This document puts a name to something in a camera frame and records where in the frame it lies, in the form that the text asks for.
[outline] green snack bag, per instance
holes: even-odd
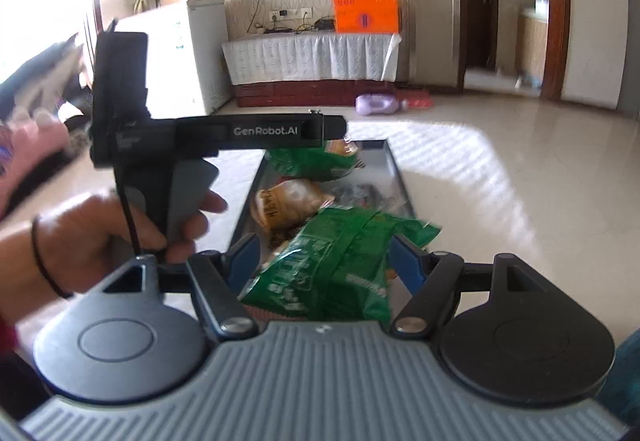
[[[278,148],[268,151],[269,163],[281,175],[312,181],[340,179],[358,162],[358,148],[342,139],[317,148]]]
[[[387,326],[386,247],[401,233],[417,246],[440,228],[363,208],[330,206],[252,281],[242,303],[309,320],[378,320]]]

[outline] wall outlet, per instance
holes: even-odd
[[[269,20],[311,20],[313,10],[310,7],[301,7],[298,9],[277,9],[269,11]]]

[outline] black bracelet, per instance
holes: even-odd
[[[44,280],[49,282],[51,289],[55,291],[56,295],[58,295],[60,298],[65,298],[65,299],[71,298],[73,296],[73,293],[67,293],[66,291],[63,291],[63,289],[58,284],[56,284],[56,281],[53,280],[53,278],[51,278],[51,275],[49,274],[49,271],[47,271],[47,268],[44,267],[44,263],[42,262],[42,257],[40,256],[40,252],[38,251],[39,220],[40,220],[40,217],[36,215],[35,217],[33,217],[33,220],[31,221],[31,247],[33,249],[33,256],[36,260],[36,266],[38,266],[38,270],[40,271],[40,274],[42,275]]]

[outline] human hand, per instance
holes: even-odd
[[[200,206],[206,212],[222,213],[226,201],[208,192]],[[136,233],[143,249],[167,247],[166,261],[184,262],[195,253],[194,240],[209,227],[202,212],[182,226],[183,240],[167,245],[166,239],[143,212],[131,205]],[[130,243],[129,228],[117,196],[112,192],[72,199],[38,222],[37,246],[51,278],[63,289],[84,293],[115,267],[111,265],[110,242],[122,237]]]

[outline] screw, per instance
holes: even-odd
[[[396,322],[396,331],[414,335],[423,332],[427,328],[427,322],[417,316],[405,316]]]
[[[227,318],[220,324],[220,328],[226,333],[233,335],[240,335],[249,331],[254,326],[254,321],[251,318],[243,316],[234,316],[233,318]]]

